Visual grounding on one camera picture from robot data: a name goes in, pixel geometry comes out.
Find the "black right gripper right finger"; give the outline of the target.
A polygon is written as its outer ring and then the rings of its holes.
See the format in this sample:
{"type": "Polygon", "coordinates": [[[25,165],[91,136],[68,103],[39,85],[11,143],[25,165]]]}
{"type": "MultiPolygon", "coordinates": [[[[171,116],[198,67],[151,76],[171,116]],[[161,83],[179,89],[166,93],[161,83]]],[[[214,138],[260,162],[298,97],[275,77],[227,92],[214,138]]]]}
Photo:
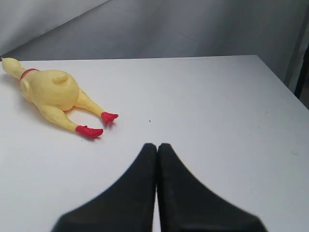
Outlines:
{"type": "Polygon", "coordinates": [[[163,232],[265,232],[252,215],[197,180],[170,144],[158,148],[157,195],[163,232]]]}

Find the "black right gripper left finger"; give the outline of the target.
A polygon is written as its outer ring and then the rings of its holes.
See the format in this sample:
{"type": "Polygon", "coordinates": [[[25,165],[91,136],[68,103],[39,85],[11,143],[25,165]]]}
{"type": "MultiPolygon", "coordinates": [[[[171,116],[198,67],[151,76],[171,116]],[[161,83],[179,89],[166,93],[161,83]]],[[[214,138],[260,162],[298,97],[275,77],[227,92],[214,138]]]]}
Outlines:
{"type": "Polygon", "coordinates": [[[150,232],[153,229],[157,149],[145,144],[126,172],[103,193],[63,214],[55,232],[150,232]]]}

